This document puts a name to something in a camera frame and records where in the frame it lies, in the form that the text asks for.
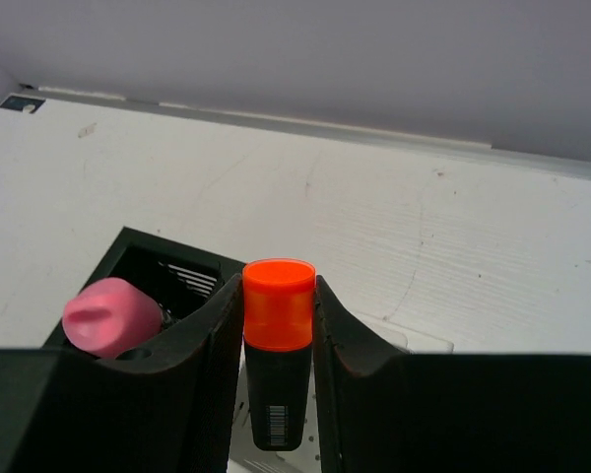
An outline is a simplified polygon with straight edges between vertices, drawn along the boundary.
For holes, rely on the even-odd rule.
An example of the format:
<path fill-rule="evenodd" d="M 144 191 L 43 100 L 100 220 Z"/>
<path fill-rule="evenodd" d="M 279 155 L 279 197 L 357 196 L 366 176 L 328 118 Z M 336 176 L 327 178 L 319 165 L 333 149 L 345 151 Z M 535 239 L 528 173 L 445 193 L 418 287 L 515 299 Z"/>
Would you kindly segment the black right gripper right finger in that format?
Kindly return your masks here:
<path fill-rule="evenodd" d="M 591 472 L 591 355 L 421 354 L 402 377 L 393 466 L 349 472 Z"/>

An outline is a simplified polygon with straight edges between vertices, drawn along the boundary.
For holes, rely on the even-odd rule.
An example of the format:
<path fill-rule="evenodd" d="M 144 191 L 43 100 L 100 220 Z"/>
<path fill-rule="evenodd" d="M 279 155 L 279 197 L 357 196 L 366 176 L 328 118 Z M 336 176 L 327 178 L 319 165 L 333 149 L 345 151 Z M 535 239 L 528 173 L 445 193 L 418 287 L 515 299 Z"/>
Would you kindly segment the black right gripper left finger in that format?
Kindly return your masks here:
<path fill-rule="evenodd" d="M 224 472 L 242 336 L 233 276 L 114 360 L 0 349 L 0 472 Z"/>

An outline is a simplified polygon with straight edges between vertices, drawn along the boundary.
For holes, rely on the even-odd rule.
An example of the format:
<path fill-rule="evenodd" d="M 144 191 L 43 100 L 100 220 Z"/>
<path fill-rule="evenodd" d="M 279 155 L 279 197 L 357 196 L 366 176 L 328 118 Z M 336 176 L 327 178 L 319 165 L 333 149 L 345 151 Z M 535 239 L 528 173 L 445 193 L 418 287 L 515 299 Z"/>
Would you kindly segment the pink eraser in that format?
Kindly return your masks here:
<path fill-rule="evenodd" d="M 158 303 L 129 282 L 104 278 L 66 303 L 61 326 L 77 349 L 113 359 L 156 336 L 163 326 Z"/>

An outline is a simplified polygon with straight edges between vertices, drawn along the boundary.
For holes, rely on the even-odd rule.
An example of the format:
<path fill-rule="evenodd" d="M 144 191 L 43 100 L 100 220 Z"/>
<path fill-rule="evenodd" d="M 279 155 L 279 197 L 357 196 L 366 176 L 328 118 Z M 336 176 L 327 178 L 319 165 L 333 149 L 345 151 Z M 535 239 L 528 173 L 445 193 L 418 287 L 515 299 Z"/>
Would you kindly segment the orange highlighter marker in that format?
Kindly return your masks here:
<path fill-rule="evenodd" d="M 254 444 L 293 451 L 302 441 L 312 360 L 316 269 L 274 258 L 242 271 L 243 347 Z"/>

